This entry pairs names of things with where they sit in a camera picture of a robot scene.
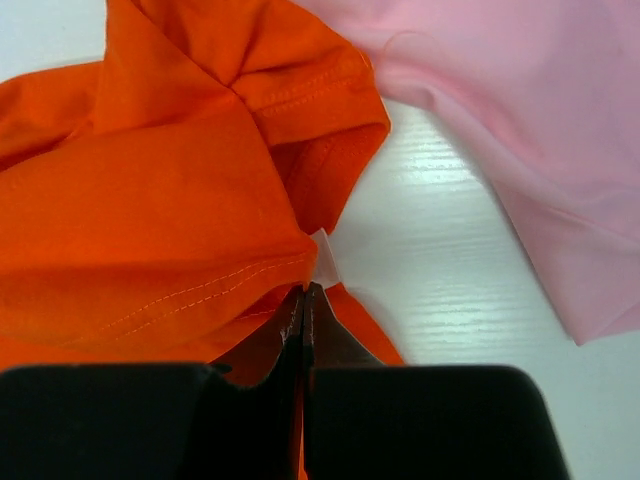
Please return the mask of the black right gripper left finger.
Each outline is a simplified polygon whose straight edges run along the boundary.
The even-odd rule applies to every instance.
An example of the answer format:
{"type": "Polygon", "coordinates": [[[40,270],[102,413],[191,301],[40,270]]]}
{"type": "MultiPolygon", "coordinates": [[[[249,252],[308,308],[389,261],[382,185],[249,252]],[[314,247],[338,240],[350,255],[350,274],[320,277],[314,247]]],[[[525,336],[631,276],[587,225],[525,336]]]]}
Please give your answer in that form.
{"type": "Polygon", "coordinates": [[[294,479],[304,293],[208,363],[1,375],[5,479],[294,479]]]}

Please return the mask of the orange t-shirt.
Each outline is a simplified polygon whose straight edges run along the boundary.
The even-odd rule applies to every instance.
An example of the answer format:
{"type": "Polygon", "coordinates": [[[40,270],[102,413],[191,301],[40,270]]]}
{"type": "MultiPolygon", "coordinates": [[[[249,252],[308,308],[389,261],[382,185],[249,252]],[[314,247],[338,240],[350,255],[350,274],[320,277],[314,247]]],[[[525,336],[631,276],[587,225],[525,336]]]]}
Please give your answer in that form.
{"type": "Polygon", "coordinates": [[[289,1],[110,1],[102,59],[1,86],[1,375],[199,363],[325,291],[319,247],[390,121],[367,56],[289,1]]]}

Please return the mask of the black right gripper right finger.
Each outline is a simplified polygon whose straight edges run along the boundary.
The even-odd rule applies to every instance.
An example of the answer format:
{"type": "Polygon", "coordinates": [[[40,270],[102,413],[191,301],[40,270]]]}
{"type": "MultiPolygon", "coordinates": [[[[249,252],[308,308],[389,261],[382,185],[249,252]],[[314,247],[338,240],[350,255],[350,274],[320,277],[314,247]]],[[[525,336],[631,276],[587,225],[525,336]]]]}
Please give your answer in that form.
{"type": "Polygon", "coordinates": [[[388,366],[312,284],[303,313],[311,479],[565,479],[545,400],[505,365],[388,366]]]}

